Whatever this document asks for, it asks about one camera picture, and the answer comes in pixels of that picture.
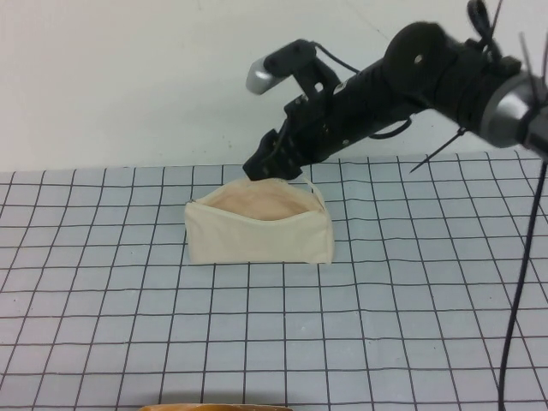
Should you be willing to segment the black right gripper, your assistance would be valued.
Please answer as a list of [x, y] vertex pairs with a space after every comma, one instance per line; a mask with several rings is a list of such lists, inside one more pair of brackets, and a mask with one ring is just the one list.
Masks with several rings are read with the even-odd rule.
[[380, 61], [316, 98], [297, 98], [284, 107], [280, 131], [271, 129], [242, 166], [251, 181], [291, 181], [301, 166], [329, 156], [412, 115], [412, 100], [396, 93]]

